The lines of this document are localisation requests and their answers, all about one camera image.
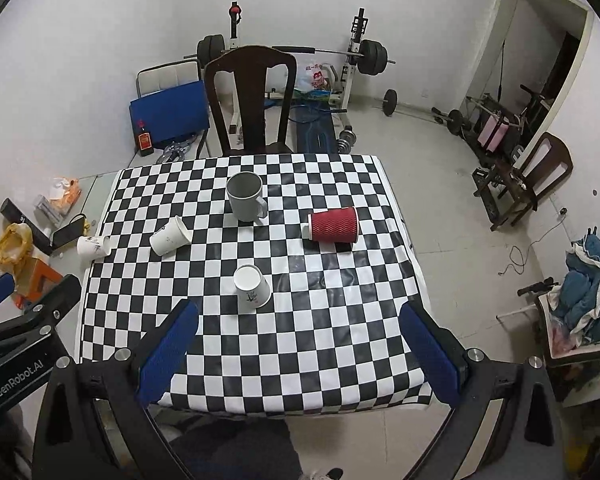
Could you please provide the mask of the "white paper cup calligraphy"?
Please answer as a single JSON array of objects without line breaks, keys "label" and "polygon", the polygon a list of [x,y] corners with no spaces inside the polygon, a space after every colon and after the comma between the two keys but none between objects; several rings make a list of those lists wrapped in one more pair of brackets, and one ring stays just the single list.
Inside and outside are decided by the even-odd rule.
[{"label": "white paper cup calligraphy", "polygon": [[272,290],[257,266],[240,266],[233,276],[238,307],[242,310],[259,309],[272,297]]}]

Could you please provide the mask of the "white paper cup leftmost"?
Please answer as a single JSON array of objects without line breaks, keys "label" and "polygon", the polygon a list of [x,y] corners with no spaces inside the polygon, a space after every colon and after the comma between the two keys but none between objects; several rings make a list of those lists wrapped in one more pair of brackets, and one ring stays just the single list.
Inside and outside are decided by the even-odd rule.
[{"label": "white paper cup leftmost", "polygon": [[76,242],[76,251],[84,261],[94,261],[110,255],[111,244],[108,236],[81,236]]}]

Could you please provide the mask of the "white paper cup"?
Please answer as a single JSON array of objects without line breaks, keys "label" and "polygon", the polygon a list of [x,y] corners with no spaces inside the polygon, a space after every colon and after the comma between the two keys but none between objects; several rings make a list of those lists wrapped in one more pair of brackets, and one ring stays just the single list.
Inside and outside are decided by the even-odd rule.
[{"label": "white paper cup", "polygon": [[151,250],[159,257],[169,255],[178,248],[192,244],[193,231],[179,216],[171,218],[157,232],[149,237]]},{"label": "white paper cup", "polygon": [[84,261],[94,261],[110,255],[111,244],[108,236],[81,236],[76,242],[76,251]]}]

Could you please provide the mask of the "white paper cup middle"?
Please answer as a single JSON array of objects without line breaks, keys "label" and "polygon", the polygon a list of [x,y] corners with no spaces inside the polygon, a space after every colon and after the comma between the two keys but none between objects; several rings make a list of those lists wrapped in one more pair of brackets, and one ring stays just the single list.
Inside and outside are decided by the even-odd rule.
[{"label": "white paper cup middle", "polygon": [[193,231],[179,216],[171,218],[157,232],[149,237],[151,250],[159,257],[169,255],[178,248],[192,244]]}]

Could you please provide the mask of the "red ribbed paper cup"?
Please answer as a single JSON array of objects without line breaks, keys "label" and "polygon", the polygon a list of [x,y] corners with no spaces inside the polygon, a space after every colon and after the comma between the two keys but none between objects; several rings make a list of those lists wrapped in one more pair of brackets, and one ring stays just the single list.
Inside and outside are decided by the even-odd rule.
[{"label": "red ribbed paper cup", "polygon": [[312,212],[301,226],[304,238],[319,243],[354,244],[359,230],[358,213],[353,207]]}]

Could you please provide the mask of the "orange box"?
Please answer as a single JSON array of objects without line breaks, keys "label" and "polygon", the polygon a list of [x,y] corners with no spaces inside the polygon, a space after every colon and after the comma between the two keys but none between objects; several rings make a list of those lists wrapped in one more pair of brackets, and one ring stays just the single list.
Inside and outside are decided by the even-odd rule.
[{"label": "orange box", "polygon": [[62,275],[39,258],[30,258],[16,276],[12,299],[16,307],[24,310],[35,304],[53,286],[62,280]]}]

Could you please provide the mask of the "yellow plastic bag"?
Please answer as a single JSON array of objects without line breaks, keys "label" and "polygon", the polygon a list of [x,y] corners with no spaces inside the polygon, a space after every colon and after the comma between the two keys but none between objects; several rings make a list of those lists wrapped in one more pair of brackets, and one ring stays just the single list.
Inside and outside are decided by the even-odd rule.
[{"label": "yellow plastic bag", "polygon": [[0,270],[17,274],[32,255],[33,238],[27,223],[11,223],[0,238]]}]

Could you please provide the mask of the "grey small box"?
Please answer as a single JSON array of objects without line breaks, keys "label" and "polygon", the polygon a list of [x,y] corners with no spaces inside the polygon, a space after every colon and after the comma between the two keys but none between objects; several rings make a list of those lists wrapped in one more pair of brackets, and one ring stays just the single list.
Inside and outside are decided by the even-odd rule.
[{"label": "grey small box", "polygon": [[64,217],[61,213],[50,203],[50,201],[43,195],[36,196],[33,203],[34,209],[42,214],[49,224],[55,229],[59,228]]}]

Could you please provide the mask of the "orange tissue pack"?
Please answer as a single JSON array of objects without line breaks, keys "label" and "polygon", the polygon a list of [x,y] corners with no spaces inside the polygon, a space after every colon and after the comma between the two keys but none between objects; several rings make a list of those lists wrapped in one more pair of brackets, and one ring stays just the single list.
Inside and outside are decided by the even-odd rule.
[{"label": "orange tissue pack", "polygon": [[81,187],[78,179],[60,177],[53,178],[47,199],[58,214],[65,216],[80,195]]}]

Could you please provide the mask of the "pile of blue clothes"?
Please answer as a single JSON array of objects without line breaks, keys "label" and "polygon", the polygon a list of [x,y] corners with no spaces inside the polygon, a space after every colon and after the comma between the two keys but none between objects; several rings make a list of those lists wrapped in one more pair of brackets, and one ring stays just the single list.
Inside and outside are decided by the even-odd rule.
[{"label": "pile of blue clothes", "polygon": [[600,342],[600,238],[588,231],[566,252],[566,273],[550,292],[550,310],[580,344]]}]

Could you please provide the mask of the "dark liquor bottle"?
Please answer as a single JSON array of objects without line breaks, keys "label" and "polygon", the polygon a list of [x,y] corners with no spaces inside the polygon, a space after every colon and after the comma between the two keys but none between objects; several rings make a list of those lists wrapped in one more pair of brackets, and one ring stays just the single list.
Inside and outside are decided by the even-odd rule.
[{"label": "dark liquor bottle", "polygon": [[140,119],[137,122],[135,129],[135,139],[140,156],[148,156],[154,152],[154,146],[152,145],[151,135],[145,127],[145,122]]}]

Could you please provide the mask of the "blue board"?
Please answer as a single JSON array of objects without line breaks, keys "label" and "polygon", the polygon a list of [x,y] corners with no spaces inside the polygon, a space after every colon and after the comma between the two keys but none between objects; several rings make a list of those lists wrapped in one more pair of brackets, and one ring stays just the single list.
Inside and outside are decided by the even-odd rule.
[{"label": "blue board", "polygon": [[208,103],[202,81],[143,96],[130,103],[129,112],[135,145],[135,129],[140,119],[145,122],[154,148],[165,148],[209,128]]}]

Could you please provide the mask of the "black white checkered tablecloth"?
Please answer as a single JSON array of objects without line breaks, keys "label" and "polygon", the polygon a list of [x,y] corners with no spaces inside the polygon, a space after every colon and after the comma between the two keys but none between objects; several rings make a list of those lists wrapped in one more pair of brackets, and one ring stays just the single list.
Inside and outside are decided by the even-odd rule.
[{"label": "black white checkered tablecloth", "polygon": [[85,274],[76,356],[133,348],[183,301],[198,312],[158,395],[228,416],[425,406],[404,341],[422,271],[373,155],[250,155],[119,171]]}]

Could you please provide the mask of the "grey ceramic mug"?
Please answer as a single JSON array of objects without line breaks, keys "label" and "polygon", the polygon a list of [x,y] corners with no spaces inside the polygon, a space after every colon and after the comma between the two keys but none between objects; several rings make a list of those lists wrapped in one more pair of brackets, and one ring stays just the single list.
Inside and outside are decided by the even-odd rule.
[{"label": "grey ceramic mug", "polygon": [[268,204],[262,196],[262,179],[253,172],[241,171],[227,181],[230,209],[240,222],[256,222],[268,215]]}]

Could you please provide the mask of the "black exercise machine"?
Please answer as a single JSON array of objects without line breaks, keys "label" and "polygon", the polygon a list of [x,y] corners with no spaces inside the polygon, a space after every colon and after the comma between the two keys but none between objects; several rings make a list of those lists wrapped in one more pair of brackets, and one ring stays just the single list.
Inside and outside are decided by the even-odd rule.
[{"label": "black exercise machine", "polygon": [[[463,131],[465,142],[478,158],[479,166],[471,174],[477,189],[497,159],[517,166],[519,156],[515,152],[526,122],[524,116],[509,112],[495,102],[490,94],[486,93],[481,98],[466,96],[465,100],[478,113],[475,125]],[[501,185],[492,183],[486,191],[476,196],[482,200],[490,222],[512,203],[509,194],[498,197],[503,191]]]}]

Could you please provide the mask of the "small barbell on floor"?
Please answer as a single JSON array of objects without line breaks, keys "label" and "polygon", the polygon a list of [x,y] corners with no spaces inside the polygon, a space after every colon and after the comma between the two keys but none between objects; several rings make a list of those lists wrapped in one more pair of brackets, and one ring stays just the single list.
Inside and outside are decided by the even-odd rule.
[{"label": "small barbell on floor", "polygon": [[398,94],[394,89],[388,89],[382,98],[381,110],[387,116],[395,112],[404,113],[419,119],[433,120],[439,125],[445,126],[453,136],[459,136],[465,125],[463,114],[459,110],[451,110],[449,113],[438,110],[437,107],[426,108],[400,104]]}]

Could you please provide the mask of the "dark wooden chair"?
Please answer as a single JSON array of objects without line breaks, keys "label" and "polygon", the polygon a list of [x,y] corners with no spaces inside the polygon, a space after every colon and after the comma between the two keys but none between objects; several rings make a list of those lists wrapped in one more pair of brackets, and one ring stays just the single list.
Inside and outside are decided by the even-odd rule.
[{"label": "dark wooden chair", "polygon": [[[280,109],[277,140],[267,144],[265,139],[265,84],[266,73],[276,66],[285,66],[288,72]],[[217,73],[234,75],[240,119],[242,120],[242,149],[230,146],[230,137],[224,122],[214,78]],[[297,60],[290,53],[265,46],[245,46],[229,50],[211,61],[204,69],[204,88],[224,157],[254,154],[290,154],[286,144],[287,126],[294,83],[297,77]]]}]

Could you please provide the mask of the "white weight bench rack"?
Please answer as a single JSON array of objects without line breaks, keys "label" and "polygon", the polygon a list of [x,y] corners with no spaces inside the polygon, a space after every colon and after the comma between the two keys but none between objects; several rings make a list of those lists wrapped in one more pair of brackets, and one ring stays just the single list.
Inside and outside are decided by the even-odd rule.
[{"label": "white weight bench rack", "polygon": [[[366,33],[368,18],[365,16],[365,9],[359,8],[358,14],[353,17],[351,25],[351,35],[346,51],[357,51]],[[356,74],[363,75],[358,68],[350,64],[344,58],[343,66],[340,72],[332,65],[321,65],[321,70],[330,70],[332,78],[323,77],[324,84],[319,87],[312,86],[308,90],[297,87],[296,92],[305,101],[325,104],[327,109],[334,115],[337,115],[340,124],[344,130],[351,131],[352,126],[348,117],[348,105],[353,87],[353,79]]]}]

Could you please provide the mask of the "barbell with black plates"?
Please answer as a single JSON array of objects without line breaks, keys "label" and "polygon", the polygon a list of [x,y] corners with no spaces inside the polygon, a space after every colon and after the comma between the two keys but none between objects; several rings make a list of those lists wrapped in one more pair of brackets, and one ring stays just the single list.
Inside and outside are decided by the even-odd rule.
[{"label": "barbell with black plates", "polygon": [[[375,40],[362,40],[357,51],[338,51],[299,46],[274,46],[274,49],[292,54],[326,53],[341,55],[350,64],[356,66],[361,74],[367,76],[377,76],[385,71],[388,64],[394,64],[394,61],[389,58],[386,47]],[[225,45],[222,35],[208,35],[198,42],[196,53],[186,55],[186,58],[192,58],[201,62],[202,65],[206,65],[227,51],[228,47]]]}]

